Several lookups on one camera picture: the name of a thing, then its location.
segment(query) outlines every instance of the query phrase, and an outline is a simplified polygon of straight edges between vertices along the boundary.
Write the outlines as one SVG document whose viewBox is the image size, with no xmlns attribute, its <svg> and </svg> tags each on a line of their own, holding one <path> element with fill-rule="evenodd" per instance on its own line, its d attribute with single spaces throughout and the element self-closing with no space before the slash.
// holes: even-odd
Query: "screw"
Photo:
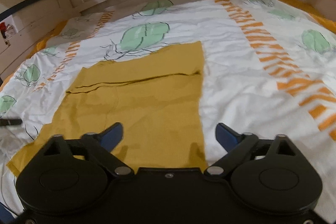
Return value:
<svg viewBox="0 0 336 224">
<path fill-rule="evenodd" d="M 125 176 L 125 175 L 130 174 L 132 172 L 132 169 L 128 166 L 119 166 L 119 167 L 115 168 L 114 172 L 117 175 Z"/>
<path fill-rule="evenodd" d="M 224 169 L 222 167 L 219 167 L 219 166 L 210 166 L 207 169 L 207 172 L 212 176 L 221 175 L 224 172 Z"/>
<path fill-rule="evenodd" d="M 174 174 L 167 173 L 167 174 L 165 174 L 165 177 L 168 178 L 168 179 L 171 179 L 172 177 L 174 177 Z"/>
</svg>

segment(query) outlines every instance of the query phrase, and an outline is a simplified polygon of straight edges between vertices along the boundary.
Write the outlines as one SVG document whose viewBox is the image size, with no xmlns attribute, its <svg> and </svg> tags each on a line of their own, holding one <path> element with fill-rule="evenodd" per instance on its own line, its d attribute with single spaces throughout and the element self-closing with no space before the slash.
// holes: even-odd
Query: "bed sheet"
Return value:
<svg viewBox="0 0 336 224">
<path fill-rule="evenodd" d="M 3 204 L 22 211 L 6 163 L 51 122 L 81 68 L 201 41 L 206 64 L 199 115 L 208 163 L 226 153 L 215 140 L 218 122 L 260 138 L 286 134 L 322 177 L 316 212 L 335 221 L 336 36 L 278 0 L 183 2 L 161 0 L 70 20 L 20 66 L 0 92 L 0 115 L 24 121 L 0 129 Z"/>
</svg>

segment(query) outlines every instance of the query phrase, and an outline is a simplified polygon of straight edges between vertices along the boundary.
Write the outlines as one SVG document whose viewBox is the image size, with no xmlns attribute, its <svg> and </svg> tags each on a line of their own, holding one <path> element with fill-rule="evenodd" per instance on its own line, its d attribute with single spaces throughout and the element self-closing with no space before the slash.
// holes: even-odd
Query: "orange striped pattern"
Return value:
<svg viewBox="0 0 336 224">
<path fill-rule="evenodd" d="M 112 15 L 113 15 L 113 12 L 104 13 L 99 19 L 98 24 L 95 27 L 94 31 L 92 32 L 92 34 L 90 34 L 87 37 L 87 39 L 93 38 L 97 34 L 97 32 L 100 30 L 100 28 L 104 27 L 105 24 L 111 19 Z M 69 44 L 69 47 L 66 50 L 65 58 L 63 59 L 63 61 L 60 62 L 59 66 L 55 68 L 54 72 L 47 79 L 47 81 L 55 80 L 57 73 L 63 71 L 66 65 L 68 64 L 68 62 L 71 61 L 77 55 L 77 51 L 80 48 L 80 42 L 81 41 L 76 41 L 76 42 L 71 42 Z M 41 90 L 45 85 L 46 83 L 41 83 L 35 90 L 33 90 L 33 92 L 36 90 Z"/>
<path fill-rule="evenodd" d="M 250 46 L 256 49 L 260 62 L 265 64 L 264 70 L 278 79 L 278 90 L 283 90 L 293 97 L 306 97 L 307 90 L 310 90 L 310 94 L 313 93 L 303 98 L 299 105 L 309 107 L 311 104 L 312 107 L 308 112 L 317 121 L 319 130 L 326 130 L 336 141 L 336 113 L 328 117 L 325 115 L 328 110 L 327 104 L 336 103 L 336 97 L 323 86 L 325 85 L 323 81 L 312 80 L 309 75 L 304 74 L 285 49 L 277 44 L 277 40 L 263 28 L 263 23 L 257 22 L 248 10 L 243 10 L 230 0 L 215 0 L 215 2 L 220 3 L 229 13 L 229 17 L 239 25 Z"/>
</svg>

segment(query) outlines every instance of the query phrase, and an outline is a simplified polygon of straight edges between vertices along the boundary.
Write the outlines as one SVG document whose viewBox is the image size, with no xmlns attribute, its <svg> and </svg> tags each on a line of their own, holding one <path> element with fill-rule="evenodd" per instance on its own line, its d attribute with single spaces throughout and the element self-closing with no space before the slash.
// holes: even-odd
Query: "yellow cloth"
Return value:
<svg viewBox="0 0 336 224">
<path fill-rule="evenodd" d="M 115 122 L 124 139 L 113 151 L 138 167 L 206 168 L 198 114 L 203 81 L 200 42 L 165 47 L 140 59 L 83 68 L 52 123 L 7 164 L 18 175 L 54 134 L 66 139 L 101 132 Z"/>
<path fill-rule="evenodd" d="M 30 52 L 30 54 L 26 57 L 26 59 L 31 58 L 35 53 L 39 52 L 40 50 L 43 50 L 46 45 L 47 42 L 50 38 L 58 36 L 61 31 L 63 30 L 63 28 L 65 27 L 65 25 L 67 24 L 67 20 L 66 21 L 62 21 L 60 22 L 55 29 L 53 29 L 50 33 L 48 33 L 41 41 L 39 41 L 35 47 L 32 49 L 32 51 Z M 6 79 L 3 81 L 2 85 L 0 86 L 0 91 L 3 90 L 3 87 L 8 83 L 8 81 L 10 80 L 10 78 L 14 75 L 14 72 L 7 76 Z"/>
<path fill-rule="evenodd" d="M 336 22 L 324 18 L 313 6 L 299 0 L 279 0 L 290 6 L 309 13 L 320 25 L 336 34 Z"/>
</svg>

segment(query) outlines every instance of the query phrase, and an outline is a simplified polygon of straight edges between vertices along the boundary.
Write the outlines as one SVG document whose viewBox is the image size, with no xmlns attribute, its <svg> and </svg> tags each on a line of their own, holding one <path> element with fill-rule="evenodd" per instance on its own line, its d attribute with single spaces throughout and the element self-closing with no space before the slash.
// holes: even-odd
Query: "circular cover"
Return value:
<svg viewBox="0 0 336 224">
<path fill-rule="evenodd" d="M 299 163 L 289 155 L 248 161 L 234 170 L 232 188 L 247 205 L 272 214 L 314 208 L 322 181 L 310 165 Z"/>
<path fill-rule="evenodd" d="M 104 170 L 90 161 L 75 158 L 60 161 L 48 156 L 22 171 L 16 190 L 21 201 L 32 210 L 61 215 L 93 203 L 103 194 L 107 183 Z"/>
</svg>

